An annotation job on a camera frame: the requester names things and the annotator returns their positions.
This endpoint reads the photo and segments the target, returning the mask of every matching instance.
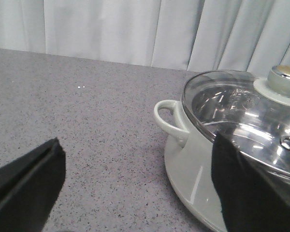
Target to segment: cooking pot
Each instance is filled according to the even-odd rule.
[[[171,111],[173,125],[160,109]],[[227,231],[211,179],[218,131],[248,160],[290,184],[290,66],[274,66],[267,78],[229,70],[200,73],[186,82],[181,101],[158,102],[154,118],[169,134],[164,160],[175,192],[214,231]]]

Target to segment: curtain fold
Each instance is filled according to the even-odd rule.
[[[290,65],[290,0],[0,0],[0,48],[265,76]]]
[[[189,71],[217,69],[242,0],[207,0],[191,53]]]
[[[44,0],[46,52],[151,65],[159,0]]]
[[[0,0],[0,48],[45,52],[43,0]]]
[[[273,3],[243,1],[218,69],[247,70]]]
[[[275,1],[247,70],[267,75],[272,66],[280,64],[289,44],[290,0]]]
[[[162,0],[151,66],[187,69],[204,0]]]

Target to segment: lid rim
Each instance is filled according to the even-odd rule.
[[[224,73],[224,75],[206,75],[204,77],[202,77],[203,75],[205,74],[209,74],[209,73]],[[200,77],[199,81],[192,81],[193,79],[196,79]],[[204,122],[215,122],[215,120],[212,120],[210,121],[211,117],[213,115],[211,114],[208,114],[210,113],[211,111],[208,111],[208,109],[211,109],[213,105],[214,108],[217,107],[217,105],[214,103],[216,101],[219,100],[219,98],[215,98],[214,94],[211,95],[210,92],[208,92],[209,94],[207,95],[206,91],[210,91],[210,88],[215,87],[215,81],[217,82],[217,84],[221,84],[222,86],[229,86],[228,82],[229,82],[229,78],[230,77],[230,83],[233,82],[233,79],[235,80],[234,81],[234,85],[238,85],[239,86],[239,92],[237,89],[233,90],[233,89],[230,89],[230,88],[226,88],[225,89],[225,92],[223,92],[223,94],[230,94],[230,93],[236,93],[236,94],[242,94],[242,96],[244,95],[245,96],[245,92],[242,92],[241,90],[248,90],[248,101],[252,100],[252,106],[250,105],[250,107],[254,107],[255,104],[257,106],[258,104],[258,101],[255,101],[254,98],[250,98],[250,96],[259,96],[259,92],[257,92],[255,89],[254,89],[254,81],[255,80],[258,80],[259,78],[253,76],[251,73],[248,73],[248,72],[245,72],[245,71],[236,71],[236,70],[212,70],[212,71],[206,71],[206,72],[201,72],[199,74],[197,74],[196,76],[190,78],[188,81],[186,81],[185,85],[184,85],[184,89],[183,89],[183,92],[182,92],[182,96],[181,96],[181,102],[182,102],[182,106],[183,106],[183,109],[184,109],[184,112],[187,116],[187,118],[189,119],[189,121],[193,124],[193,126],[206,138],[208,139],[211,143],[214,142],[215,138],[216,138],[216,129],[215,127],[213,127],[213,129],[209,129],[206,125],[204,125]],[[201,97],[201,98],[197,98],[198,100],[193,103],[194,99],[196,99],[196,96],[198,97]],[[207,106],[209,106],[209,108],[207,108],[207,106],[205,106],[203,108],[203,106],[205,105],[205,99],[210,99],[209,103],[210,104],[207,104]],[[228,98],[228,101],[229,102],[232,102],[234,100],[238,100],[238,98],[235,98],[235,99],[229,99]],[[204,122],[201,122],[202,120],[202,117],[203,116],[205,117],[205,121]],[[231,122],[235,122],[235,123],[239,123],[241,124],[241,119],[239,121],[235,120],[235,121],[231,121]],[[258,165],[261,165],[262,168],[267,171],[267,172],[271,172],[271,173],[276,173],[278,176],[282,177],[282,178],[287,178],[288,180],[290,180],[290,167],[280,167],[280,166],[275,166],[275,165],[272,165],[271,163],[269,163],[269,161],[262,157],[254,157],[252,156],[251,154],[247,154],[245,153],[244,151],[241,150],[240,148],[240,152],[248,159],[248,160],[251,160],[251,161],[254,161],[256,162]]]

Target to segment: countertop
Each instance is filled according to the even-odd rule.
[[[0,49],[0,167],[54,137],[67,156],[44,232],[209,231],[173,191],[153,120],[194,74]]]

